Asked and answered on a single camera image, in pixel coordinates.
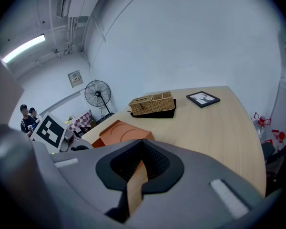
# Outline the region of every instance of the picture frame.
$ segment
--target picture frame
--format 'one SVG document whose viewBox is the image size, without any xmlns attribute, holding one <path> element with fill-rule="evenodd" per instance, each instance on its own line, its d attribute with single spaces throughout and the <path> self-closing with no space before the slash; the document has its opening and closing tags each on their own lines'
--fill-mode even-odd
<svg viewBox="0 0 286 229">
<path fill-rule="evenodd" d="M 201 108 L 220 102 L 220 98 L 215 97 L 204 91 L 190 94 L 186 97 Z"/>
</svg>

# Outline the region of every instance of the fan stand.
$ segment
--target fan stand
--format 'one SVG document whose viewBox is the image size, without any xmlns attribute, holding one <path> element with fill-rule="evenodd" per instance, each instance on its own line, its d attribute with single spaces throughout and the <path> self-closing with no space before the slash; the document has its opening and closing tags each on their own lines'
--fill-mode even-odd
<svg viewBox="0 0 286 229">
<path fill-rule="evenodd" d="M 96 91 L 96 92 L 95 92 L 95 95 L 96 95 L 97 97 L 100 97 L 100 98 L 102 99 L 102 101 L 103 101 L 103 103 L 104 103 L 106 109 L 108 110 L 108 113 L 109 113 L 110 116 L 111 116 L 111 112 L 109 111 L 109 108 L 107 107 L 107 104 L 105 103 L 105 101 L 104 101 L 104 99 L 103 99 L 102 93 L 101 93 L 100 91 Z"/>
</svg>

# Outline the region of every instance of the standing fan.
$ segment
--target standing fan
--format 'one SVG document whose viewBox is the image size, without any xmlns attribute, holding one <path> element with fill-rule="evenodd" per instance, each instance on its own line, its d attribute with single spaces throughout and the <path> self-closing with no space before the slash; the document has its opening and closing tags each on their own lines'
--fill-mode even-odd
<svg viewBox="0 0 286 229">
<path fill-rule="evenodd" d="M 111 91 L 105 82 L 95 80 L 86 86 L 85 98 L 87 102 L 94 107 L 105 106 L 108 113 L 111 115 L 111 112 L 106 105 L 109 102 L 110 97 Z"/>
</svg>

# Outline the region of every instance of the ceiling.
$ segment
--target ceiling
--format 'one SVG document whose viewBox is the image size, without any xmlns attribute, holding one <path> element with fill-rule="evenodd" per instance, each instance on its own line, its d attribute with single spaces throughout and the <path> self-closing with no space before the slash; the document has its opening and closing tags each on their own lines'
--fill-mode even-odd
<svg viewBox="0 0 286 229">
<path fill-rule="evenodd" d="M 64 55 L 65 43 L 68 41 L 68 16 L 58 17 L 57 1 L 51 0 L 15 0 L 0 20 L 0 58 L 32 38 L 44 34 L 41 42 L 16 56 L 6 67 L 17 78 L 46 60 L 58 57 L 53 51 L 59 49 Z M 87 24 L 87 16 L 79 16 L 74 44 L 81 46 Z"/>
</svg>

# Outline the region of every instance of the wicker basket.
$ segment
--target wicker basket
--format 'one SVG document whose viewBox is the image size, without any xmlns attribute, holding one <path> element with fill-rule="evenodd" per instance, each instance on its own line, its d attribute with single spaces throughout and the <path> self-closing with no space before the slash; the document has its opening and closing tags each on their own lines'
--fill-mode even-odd
<svg viewBox="0 0 286 229">
<path fill-rule="evenodd" d="M 138 97 L 128 105 L 131 107 L 133 115 L 144 115 L 175 108 L 171 92 Z"/>
</svg>

